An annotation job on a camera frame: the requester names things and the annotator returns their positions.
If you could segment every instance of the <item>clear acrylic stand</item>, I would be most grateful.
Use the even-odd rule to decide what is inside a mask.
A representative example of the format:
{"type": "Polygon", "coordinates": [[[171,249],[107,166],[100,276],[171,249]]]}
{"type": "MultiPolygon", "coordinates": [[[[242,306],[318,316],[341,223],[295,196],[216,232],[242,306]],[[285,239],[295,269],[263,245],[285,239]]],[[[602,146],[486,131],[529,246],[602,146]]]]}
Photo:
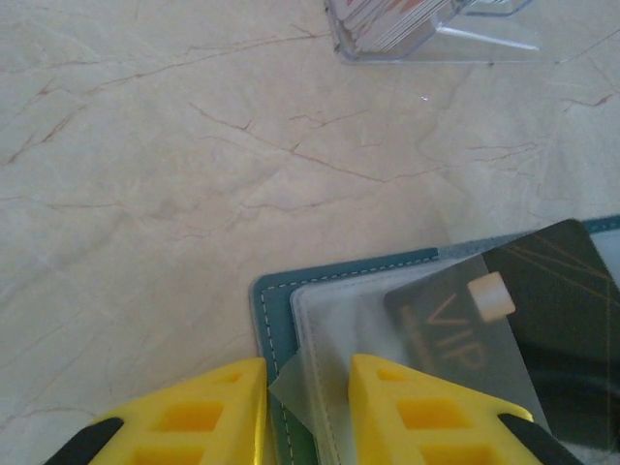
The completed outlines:
{"type": "Polygon", "coordinates": [[[371,47],[360,46],[363,40],[338,19],[336,1],[325,0],[325,10],[346,63],[561,62],[574,51],[566,34],[558,34],[560,0],[424,0],[428,11],[416,24],[371,47]]]}

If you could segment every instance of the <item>marble countertop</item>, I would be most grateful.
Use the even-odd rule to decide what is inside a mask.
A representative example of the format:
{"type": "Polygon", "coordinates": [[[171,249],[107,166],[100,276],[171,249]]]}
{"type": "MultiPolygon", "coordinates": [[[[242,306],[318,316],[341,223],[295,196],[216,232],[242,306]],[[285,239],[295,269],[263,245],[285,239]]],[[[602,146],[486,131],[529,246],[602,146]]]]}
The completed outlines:
{"type": "Polygon", "coordinates": [[[255,355],[262,274],[618,213],[620,2],[567,4],[563,64],[351,67],[320,0],[3,2],[3,463],[255,355]]]}

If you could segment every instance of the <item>yellow plastic tool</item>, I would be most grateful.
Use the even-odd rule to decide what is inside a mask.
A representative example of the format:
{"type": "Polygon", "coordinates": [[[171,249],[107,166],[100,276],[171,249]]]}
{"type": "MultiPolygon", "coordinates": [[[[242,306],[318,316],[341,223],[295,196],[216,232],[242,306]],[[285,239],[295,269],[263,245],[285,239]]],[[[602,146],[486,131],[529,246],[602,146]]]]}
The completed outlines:
{"type": "Polygon", "coordinates": [[[353,356],[349,402],[359,465],[541,463],[498,419],[525,409],[376,356],[353,356]]]}
{"type": "Polygon", "coordinates": [[[122,426],[110,434],[87,463],[259,465],[263,459],[265,414],[264,360],[242,360],[97,418],[95,423],[100,425],[122,420],[122,426]]]}

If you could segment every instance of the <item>black rubber grip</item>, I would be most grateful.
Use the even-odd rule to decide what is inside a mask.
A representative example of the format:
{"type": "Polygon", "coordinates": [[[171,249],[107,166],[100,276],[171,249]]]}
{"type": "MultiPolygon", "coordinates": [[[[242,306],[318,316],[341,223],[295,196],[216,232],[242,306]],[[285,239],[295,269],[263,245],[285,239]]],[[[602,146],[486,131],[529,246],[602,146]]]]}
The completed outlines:
{"type": "Polygon", "coordinates": [[[511,414],[498,418],[542,465],[583,465],[539,424],[511,414]]]}
{"type": "Polygon", "coordinates": [[[81,429],[45,465],[88,465],[121,428],[121,418],[108,418],[81,429]]]}

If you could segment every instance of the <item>white stitching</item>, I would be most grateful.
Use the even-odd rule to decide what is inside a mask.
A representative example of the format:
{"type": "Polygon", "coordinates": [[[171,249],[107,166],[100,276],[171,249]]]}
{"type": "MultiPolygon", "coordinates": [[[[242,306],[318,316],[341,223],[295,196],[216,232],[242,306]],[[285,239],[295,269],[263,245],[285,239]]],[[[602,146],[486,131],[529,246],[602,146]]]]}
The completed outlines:
{"type": "MultiPolygon", "coordinates": [[[[403,267],[403,266],[409,266],[410,264],[421,264],[421,263],[424,263],[424,262],[430,262],[432,260],[433,260],[432,258],[424,258],[424,259],[415,260],[415,261],[391,264],[388,267],[389,268],[403,267]]],[[[292,283],[282,283],[282,284],[279,284],[277,286],[269,286],[264,291],[261,291],[261,305],[263,307],[264,323],[265,323],[266,329],[267,329],[267,339],[269,340],[269,348],[271,349],[271,357],[273,358],[273,366],[275,368],[276,376],[280,374],[280,370],[278,368],[278,362],[277,362],[277,360],[275,358],[275,351],[273,349],[273,340],[271,339],[271,326],[269,325],[269,317],[267,316],[267,306],[264,303],[264,293],[266,291],[272,291],[274,289],[281,289],[281,288],[286,288],[286,287],[289,287],[289,286],[296,286],[297,284],[306,284],[308,282],[316,283],[319,280],[324,281],[325,279],[336,279],[336,278],[341,278],[341,277],[345,277],[345,276],[349,276],[349,275],[364,274],[364,273],[367,273],[369,271],[370,272],[376,271],[377,269],[381,270],[381,269],[385,269],[385,267],[382,266],[380,268],[370,268],[370,269],[363,269],[361,271],[351,271],[350,273],[333,274],[331,276],[322,276],[321,278],[312,278],[309,281],[306,280],[306,281],[301,281],[301,282],[293,281],[292,283]]],[[[289,456],[291,457],[291,465],[295,465],[295,459],[293,457],[293,444],[291,443],[291,433],[289,432],[289,421],[287,419],[286,409],[284,407],[282,407],[282,406],[280,406],[280,409],[282,411],[282,418],[284,419],[284,429],[285,429],[285,432],[286,432],[286,435],[287,435],[287,444],[289,446],[289,456]]]]}

